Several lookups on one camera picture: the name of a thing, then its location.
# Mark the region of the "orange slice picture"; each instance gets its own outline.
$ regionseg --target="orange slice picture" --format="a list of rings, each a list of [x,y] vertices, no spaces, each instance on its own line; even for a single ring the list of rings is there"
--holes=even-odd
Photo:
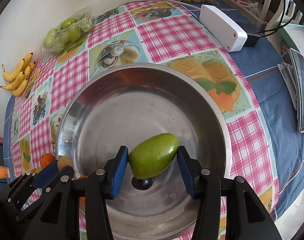
[[[193,57],[173,60],[174,68],[195,80],[215,101],[221,112],[233,112],[240,95],[240,85],[227,65],[211,59],[200,64]]]

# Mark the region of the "green mango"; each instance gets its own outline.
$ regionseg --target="green mango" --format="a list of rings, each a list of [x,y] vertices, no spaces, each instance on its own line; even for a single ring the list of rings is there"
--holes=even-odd
[[[161,133],[141,142],[129,154],[134,177],[147,179],[159,175],[169,167],[178,149],[178,138]]]
[[[76,23],[76,18],[68,18],[64,22],[61,23],[60,29],[64,30],[69,28],[72,23]]]

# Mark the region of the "pink checkered pattern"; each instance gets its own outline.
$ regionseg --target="pink checkered pattern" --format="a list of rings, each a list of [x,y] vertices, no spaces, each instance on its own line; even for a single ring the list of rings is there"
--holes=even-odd
[[[192,236],[193,236],[193,231],[188,232],[188,233],[178,237],[178,239],[180,239],[180,240],[191,240]]]
[[[230,63],[230,65],[234,68],[235,70],[235,75],[238,76],[242,82],[243,85],[245,86],[247,92],[250,94],[251,97],[251,101],[253,103],[253,106],[255,108],[259,107],[259,103],[254,95],[254,92],[250,86],[250,84],[247,82],[247,80],[244,78],[242,72],[239,70],[239,68],[237,67],[237,65],[235,64],[234,60],[231,58],[231,56],[229,55],[229,53],[226,51],[226,49],[224,48],[219,48],[220,52],[225,56],[226,60],[228,61],[228,63]]]
[[[216,48],[202,28],[187,15],[142,24],[138,30],[153,62]]]
[[[49,117],[46,117],[31,130],[31,156],[33,167],[39,167],[39,161],[44,151],[52,153]]]
[[[28,198],[30,205],[40,197],[39,191],[36,189]]]
[[[85,217],[79,212],[79,227],[86,230]]]
[[[36,62],[35,67],[34,67],[33,71],[31,72],[30,76],[33,75],[34,73],[36,73],[36,71],[41,69],[44,57],[45,56],[43,56],[40,60],[38,60]]]
[[[15,177],[22,174],[21,156],[19,141],[11,146],[12,163]]]
[[[22,93],[20,96],[18,96],[15,100],[15,104],[13,107],[13,114],[12,116],[16,116],[16,114],[19,112],[19,110],[21,109],[21,103],[22,100],[25,100],[25,95],[24,93]]]
[[[162,2],[162,1],[132,2],[132,3],[127,3],[125,5],[125,7],[127,8],[127,10],[131,11],[131,10],[136,9],[136,8],[140,8],[140,7],[143,7],[143,6],[146,6],[146,5],[150,5],[150,4],[153,4],[153,3],[159,3],[159,2]]]
[[[92,29],[88,39],[88,48],[134,27],[134,20],[128,12],[109,18]]]
[[[22,138],[28,131],[30,131],[31,111],[32,111],[32,96],[30,96],[27,99],[27,101],[23,103],[21,107],[20,133],[19,133],[20,138]]]
[[[268,143],[257,112],[227,124],[232,144],[231,177],[243,176],[260,193],[273,182]]]
[[[67,105],[88,81],[87,50],[68,61],[53,76],[50,114]]]
[[[37,77],[37,80],[34,84],[34,91],[42,85],[42,83],[47,80],[50,76],[53,75],[54,66],[58,60],[58,57],[51,57],[49,58],[40,68],[42,69]]]

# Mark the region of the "banana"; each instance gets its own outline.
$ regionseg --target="banana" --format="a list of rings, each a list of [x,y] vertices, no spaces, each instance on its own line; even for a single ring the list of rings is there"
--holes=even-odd
[[[29,79],[31,73],[31,66],[30,64],[25,68],[25,78]]]
[[[28,84],[28,79],[25,78],[21,84],[18,86],[17,89],[14,89],[13,91],[11,91],[11,93],[15,96],[18,97],[19,95],[21,95],[23,93],[23,91],[25,90],[25,87]]]
[[[14,81],[14,79],[16,78],[16,76],[21,72],[22,66],[25,63],[25,59],[23,58],[22,60],[20,60],[20,62],[18,63],[17,67],[14,69],[14,71],[12,71],[11,73],[7,72],[4,70],[4,65],[2,64],[2,70],[3,70],[3,79],[5,81],[8,82],[12,82]]]
[[[17,87],[20,86],[20,83],[23,81],[23,79],[25,78],[25,73],[23,71],[21,71],[17,77],[14,79],[13,82],[11,82],[9,85],[7,86],[0,86],[1,88],[8,90],[8,91],[12,91],[14,89],[16,89]]]
[[[21,71],[25,71],[25,68],[27,67],[29,62],[31,62],[32,55],[33,55],[33,52],[28,53],[27,55],[25,55],[25,63],[23,64],[23,66],[21,68]]]
[[[28,66],[30,66],[31,72],[32,72],[34,70],[34,67],[35,67],[35,61],[34,62],[30,62]]]

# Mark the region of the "white cable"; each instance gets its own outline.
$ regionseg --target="white cable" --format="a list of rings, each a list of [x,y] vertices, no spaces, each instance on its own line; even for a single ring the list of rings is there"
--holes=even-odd
[[[189,7],[193,8],[193,9],[198,10],[198,11],[201,10],[201,8],[198,8],[198,7],[194,6],[194,5],[191,5],[191,4],[188,4],[188,3],[185,3],[185,2],[173,1],[173,0],[136,0],[136,1],[132,1],[132,2],[145,2],[145,1],[167,1],[167,2],[171,2],[171,3],[178,3],[178,4],[181,4],[181,5],[189,6]]]

